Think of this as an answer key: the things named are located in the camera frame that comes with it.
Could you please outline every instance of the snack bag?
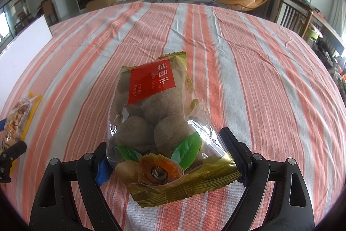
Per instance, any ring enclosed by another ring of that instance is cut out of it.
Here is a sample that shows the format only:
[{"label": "snack bag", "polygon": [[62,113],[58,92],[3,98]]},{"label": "snack bag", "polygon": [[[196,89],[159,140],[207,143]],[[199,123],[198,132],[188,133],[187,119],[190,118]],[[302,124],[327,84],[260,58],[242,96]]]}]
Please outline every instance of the snack bag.
[{"label": "snack bag", "polygon": [[194,96],[185,52],[122,67],[109,109],[107,158],[141,207],[212,191],[240,173]]},{"label": "snack bag", "polygon": [[[41,99],[41,95],[35,96],[28,91],[13,107],[6,119],[3,132],[0,132],[0,154],[18,141],[24,140],[32,116]],[[13,171],[14,163],[15,161],[12,163],[10,174]]]}]

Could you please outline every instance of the red chinese decoration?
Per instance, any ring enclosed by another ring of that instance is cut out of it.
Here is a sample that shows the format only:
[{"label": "red chinese decoration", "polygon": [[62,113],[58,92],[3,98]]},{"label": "red chinese decoration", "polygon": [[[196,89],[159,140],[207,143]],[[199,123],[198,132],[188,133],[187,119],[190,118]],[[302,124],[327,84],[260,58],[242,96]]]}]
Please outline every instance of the red chinese decoration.
[{"label": "red chinese decoration", "polygon": [[175,82],[168,59],[133,68],[128,105],[171,87],[175,87]]}]

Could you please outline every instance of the cardboard box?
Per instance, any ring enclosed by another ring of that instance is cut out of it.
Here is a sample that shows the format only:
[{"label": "cardboard box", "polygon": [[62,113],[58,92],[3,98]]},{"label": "cardboard box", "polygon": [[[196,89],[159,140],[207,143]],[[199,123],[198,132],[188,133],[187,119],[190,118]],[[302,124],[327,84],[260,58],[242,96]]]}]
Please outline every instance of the cardboard box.
[{"label": "cardboard box", "polygon": [[117,0],[92,0],[86,4],[85,8],[88,12],[90,12],[97,9],[112,6],[116,2]]}]

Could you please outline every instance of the tablecloth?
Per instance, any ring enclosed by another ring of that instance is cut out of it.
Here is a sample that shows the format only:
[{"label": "tablecloth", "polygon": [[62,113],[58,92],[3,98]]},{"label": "tablecloth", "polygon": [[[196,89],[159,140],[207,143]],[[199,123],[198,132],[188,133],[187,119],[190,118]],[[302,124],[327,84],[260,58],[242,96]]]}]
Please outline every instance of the tablecloth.
[{"label": "tablecloth", "polygon": [[[4,189],[28,222],[51,158],[70,161],[107,138],[107,114],[122,65],[140,65],[184,50],[196,94],[217,130],[269,160],[296,159],[315,221],[337,199],[345,181],[346,110],[327,70],[297,34],[240,12],[194,4],[131,3],[68,19],[51,27],[53,39],[32,60],[1,112],[5,118],[25,91],[42,94]],[[73,183],[84,226],[91,228]],[[273,184],[254,227],[265,216]],[[222,189],[154,208],[140,208],[115,174],[102,192],[125,230],[221,230],[243,187]]]}]

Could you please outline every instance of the green leaf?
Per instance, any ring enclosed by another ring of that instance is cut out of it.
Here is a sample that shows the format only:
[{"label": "green leaf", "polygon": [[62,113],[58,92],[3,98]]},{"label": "green leaf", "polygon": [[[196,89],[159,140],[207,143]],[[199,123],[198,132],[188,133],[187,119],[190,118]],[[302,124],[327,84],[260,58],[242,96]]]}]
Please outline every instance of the green leaf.
[{"label": "green leaf", "polygon": [[183,170],[186,170],[196,159],[201,145],[202,140],[196,131],[175,148],[171,160],[176,161]]},{"label": "green leaf", "polygon": [[120,154],[122,155],[122,157],[126,161],[139,162],[139,159],[142,157],[142,155],[140,153],[138,153],[136,150],[131,149],[129,147],[126,147],[126,146],[116,146],[115,148],[117,148],[119,150]]}]

